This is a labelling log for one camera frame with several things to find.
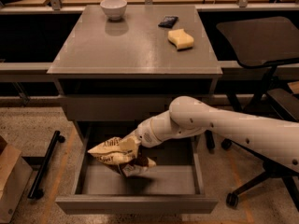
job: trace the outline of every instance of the speckled floor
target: speckled floor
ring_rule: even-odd
[[[71,121],[55,103],[31,101],[21,107],[18,100],[0,100],[0,134],[8,143],[19,148],[23,156],[43,156],[55,130],[65,137],[58,144],[50,166],[40,185],[45,190],[37,201],[27,199],[36,176],[31,175],[11,223],[298,223],[299,213],[280,179],[268,179],[240,197],[232,209],[225,204],[227,193],[261,173],[262,162],[243,149],[221,148],[222,138],[215,135],[216,148],[211,153],[201,138],[199,158],[207,197],[219,203],[211,214],[204,215],[66,215],[55,203],[56,196],[68,195],[73,187],[82,143]]]

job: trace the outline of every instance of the gray tabletop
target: gray tabletop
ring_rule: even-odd
[[[194,38],[192,49],[177,51],[170,29],[158,27],[177,15],[172,28]],[[86,6],[49,74],[190,74],[218,77],[221,68],[195,6],[132,5],[121,21],[110,21],[99,6]]]

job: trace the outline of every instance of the cardboard box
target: cardboard box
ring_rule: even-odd
[[[32,173],[21,152],[0,136],[0,223],[9,223]]]

